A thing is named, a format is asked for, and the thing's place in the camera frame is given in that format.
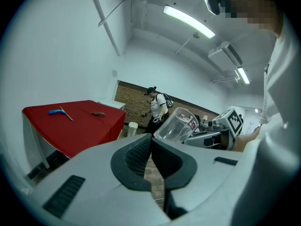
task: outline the red table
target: red table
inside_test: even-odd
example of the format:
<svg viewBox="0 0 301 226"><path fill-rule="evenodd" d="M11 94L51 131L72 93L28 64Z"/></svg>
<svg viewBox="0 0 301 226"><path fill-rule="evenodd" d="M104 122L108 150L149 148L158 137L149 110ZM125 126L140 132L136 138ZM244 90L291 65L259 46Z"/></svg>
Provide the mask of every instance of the red table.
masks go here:
<svg viewBox="0 0 301 226"><path fill-rule="evenodd" d="M48 114L60 106L73 121L61 113ZM94 116L92 111L104 112L106 116ZM116 140L126 116L123 110L91 100L31 106L24 108L23 113L46 141L69 158L92 146Z"/></svg>

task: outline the white shirt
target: white shirt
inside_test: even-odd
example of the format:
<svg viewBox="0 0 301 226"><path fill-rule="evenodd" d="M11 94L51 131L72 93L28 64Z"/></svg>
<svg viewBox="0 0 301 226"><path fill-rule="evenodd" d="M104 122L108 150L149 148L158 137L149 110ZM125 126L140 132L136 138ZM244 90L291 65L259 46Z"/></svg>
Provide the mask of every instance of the white shirt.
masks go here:
<svg viewBox="0 0 301 226"><path fill-rule="evenodd" d="M161 105L166 104L166 100L164 95L157 94L155 98L152 99L151 105L150 105L150 115L154 116L161 112Z"/></svg>
<svg viewBox="0 0 301 226"><path fill-rule="evenodd" d="M258 139L275 125L300 121L301 45L289 20L283 28L271 56L268 73L264 73L264 101Z"/></svg>

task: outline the ceiling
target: ceiling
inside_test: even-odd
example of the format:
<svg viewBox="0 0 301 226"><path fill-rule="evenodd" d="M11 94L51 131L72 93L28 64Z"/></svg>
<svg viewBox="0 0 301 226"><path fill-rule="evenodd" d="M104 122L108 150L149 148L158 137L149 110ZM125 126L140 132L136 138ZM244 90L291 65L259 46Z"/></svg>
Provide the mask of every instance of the ceiling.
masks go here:
<svg viewBox="0 0 301 226"><path fill-rule="evenodd" d="M224 13L215 16L208 11L204 0L146 1L145 6L143 0L134 0L132 3L135 29L151 31L178 43L178 47L180 47L196 32L196 29L176 18L163 14L165 5L174 7L194 17L215 33L211 39L201 34L199 39L192 38L185 46L205 60L206 66L213 67L215 73L210 73L212 79L235 76L234 71L223 73L214 68L213 62L209 61L208 63L209 50L216 48L223 41L229 41L243 60L242 66L251 86L252 84L262 84L264 67L270 60L276 41L276 37L272 33L258 30L254 24L247 24L242 19L227 18ZM242 80L239 83L232 83L232 87L237 86L244 86Z"/></svg>

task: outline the wooden stick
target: wooden stick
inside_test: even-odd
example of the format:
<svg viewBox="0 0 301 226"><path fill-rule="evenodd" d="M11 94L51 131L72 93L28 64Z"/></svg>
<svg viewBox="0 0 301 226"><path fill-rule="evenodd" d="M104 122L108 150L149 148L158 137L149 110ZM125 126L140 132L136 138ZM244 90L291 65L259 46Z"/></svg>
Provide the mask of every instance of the wooden stick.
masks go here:
<svg viewBox="0 0 301 226"><path fill-rule="evenodd" d="M67 112L66 112L66 116L68 116L68 118L69 118L71 121L73 121L73 119L67 114Z"/></svg>

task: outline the clear plastic container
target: clear plastic container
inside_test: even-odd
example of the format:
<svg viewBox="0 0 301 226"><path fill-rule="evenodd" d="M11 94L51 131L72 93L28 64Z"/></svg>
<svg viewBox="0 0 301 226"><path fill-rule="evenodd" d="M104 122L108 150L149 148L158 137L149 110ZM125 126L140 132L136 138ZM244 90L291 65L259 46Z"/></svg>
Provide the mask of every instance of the clear plastic container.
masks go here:
<svg viewBox="0 0 301 226"><path fill-rule="evenodd" d="M154 137L182 143L196 128L198 128L196 117L188 110L178 107L154 133Z"/></svg>

